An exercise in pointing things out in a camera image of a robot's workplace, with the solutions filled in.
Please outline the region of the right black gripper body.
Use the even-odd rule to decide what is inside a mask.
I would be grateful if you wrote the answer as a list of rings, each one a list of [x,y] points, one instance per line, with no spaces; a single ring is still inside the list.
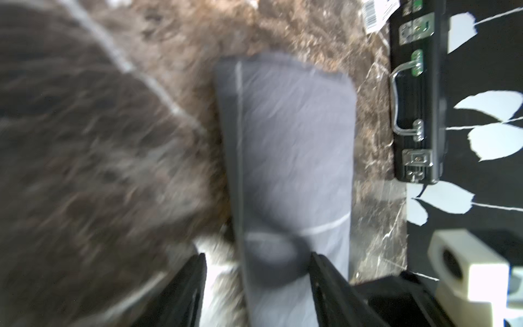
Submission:
[[[411,272],[362,283],[355,291],[388,326],[454,325]]]

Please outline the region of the grey grid pillowcase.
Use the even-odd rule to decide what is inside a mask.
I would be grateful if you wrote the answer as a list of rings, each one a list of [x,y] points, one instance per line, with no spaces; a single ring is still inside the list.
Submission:
[[[309,263],[346,277],[357,94],[282,53],[221,59],[214,88],[252,326],[317,326]]]

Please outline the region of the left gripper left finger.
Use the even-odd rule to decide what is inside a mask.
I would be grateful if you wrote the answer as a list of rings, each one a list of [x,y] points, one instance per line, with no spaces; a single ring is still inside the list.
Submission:
[[[190,257],[132,326],[199,327],[206,275],[206,256]]]

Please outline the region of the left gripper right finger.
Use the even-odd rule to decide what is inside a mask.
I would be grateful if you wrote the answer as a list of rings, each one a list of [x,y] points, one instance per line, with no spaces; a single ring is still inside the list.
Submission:
[[[387,326],[324,255],[313,252],[309,264],[313,300],[320,326]]]

